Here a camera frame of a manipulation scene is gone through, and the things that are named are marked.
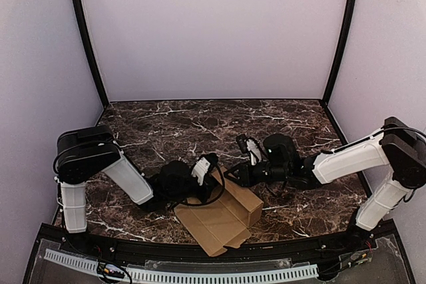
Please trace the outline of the brown cardboard paper box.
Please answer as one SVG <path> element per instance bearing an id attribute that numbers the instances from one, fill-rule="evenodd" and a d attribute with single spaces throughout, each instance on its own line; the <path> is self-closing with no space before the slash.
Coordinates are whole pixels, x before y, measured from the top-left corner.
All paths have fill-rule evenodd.
<path id="1" fill-rule="evenodd" d="M 227 180 L 222 197 L 207 206 L 178 205 L 174 213 L 198 245 L 210 257 L 218 257 L 228 248 L 238 249 L 252 234 L 264 202 L 250 189 Z"/>

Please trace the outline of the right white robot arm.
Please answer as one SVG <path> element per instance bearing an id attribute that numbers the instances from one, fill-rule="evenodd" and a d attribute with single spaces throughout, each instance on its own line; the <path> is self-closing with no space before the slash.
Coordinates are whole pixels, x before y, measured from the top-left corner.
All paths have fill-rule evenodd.
<path id="1" fill-rule="evenodd" d="M 370 135 L 350 144 L 302 158 L 291 137 L 273 134 L 263 148 L 251 137 L 237 137 L 240 150 L 249 155 L 224 172 L 224 177 L 243 187 L 282 182 L 299 190 L 313 190 L 346 175 L 378 166 L 390 166 L 373 195 L 352 215 L 348 233 L 365 234 L 375 229 L 409 192 L 425 185 L 425 135 L 396 117 Z"/>

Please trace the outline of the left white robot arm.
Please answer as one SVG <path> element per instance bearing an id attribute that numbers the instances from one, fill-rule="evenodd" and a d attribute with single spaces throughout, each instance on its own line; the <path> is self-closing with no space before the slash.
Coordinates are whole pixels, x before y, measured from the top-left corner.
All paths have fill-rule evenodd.
<path id="1" fill-rule="evenodd" d="M 196 198 L 198 207 L 217 202 L 226 190 L 223 176 L 218 180 L 212 177 L 212 171 L 218 168 L 218 156 L 210 153 L 199 157 L 192 166 L 173 160 L 146 178 L 106 125 L 61 134 L 53 161 L 58 203 L 69 233 L 87 230 L 86 184 L 98 173 L 110 178 L 143 211 L 153 212 L 171 203 L 189 207 L 188 198 Z"/>

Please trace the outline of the black front rail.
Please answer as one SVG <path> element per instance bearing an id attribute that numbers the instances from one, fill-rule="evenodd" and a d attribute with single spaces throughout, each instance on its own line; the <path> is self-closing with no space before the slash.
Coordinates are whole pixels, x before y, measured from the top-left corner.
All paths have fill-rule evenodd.
<path id="1" fill-rule="evenodd" d="M 366 231 L 354 224 L 354 219 L 345 232 L 305 239 L 273 243 L 246 244 L 243 230 L 230 243 L 220 243 L 205 227 L 201 228 L 204 242 L 198 245 L 147 243 L 93 235 L 88 232 L 65 232 L 65 245 L 83 255 L 96 256 L 119 266 L 127 263 L 143 263 L 149 259 L 170 259 L 182 262 L 250 262 L 269 258 L 289 257 L 292 261 L 312 261 L 320 264 L 319 273 L 330 277 L 338 273 L 337 262 L 343 253 L 355 253 L 367 247 L 375 237 L 376 230 Z"/>

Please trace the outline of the right black frame post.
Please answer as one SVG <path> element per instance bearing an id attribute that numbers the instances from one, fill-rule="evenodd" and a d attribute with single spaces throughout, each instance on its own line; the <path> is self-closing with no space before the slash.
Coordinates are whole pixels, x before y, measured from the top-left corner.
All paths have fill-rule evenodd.
<path id="1" fill-rule="evenodd" d="M 347 43 L 347 38 L 349 36 L 349 31 L 351 27 L 351 21 L 353 17 L 353 12 L 355 9 L 356 0 L 346 0 L 345 9 L 343 13 L 343 19 L 341 23 L 341 29 L 339 32 L 339 37 L 337 40 L 337 46 L 335 49 L 335 55 L 333 57 L 333 62 L 331 64 L 331 69 L 325 86 L 325 90 L 322 97 L 322 102 L 325 105 L 328 105 L 337 81 L 337 76 L 339 74 L 339 69 L 341 62 L 343 60 L 343 54 L 345 52 L 345 46 Z"/>

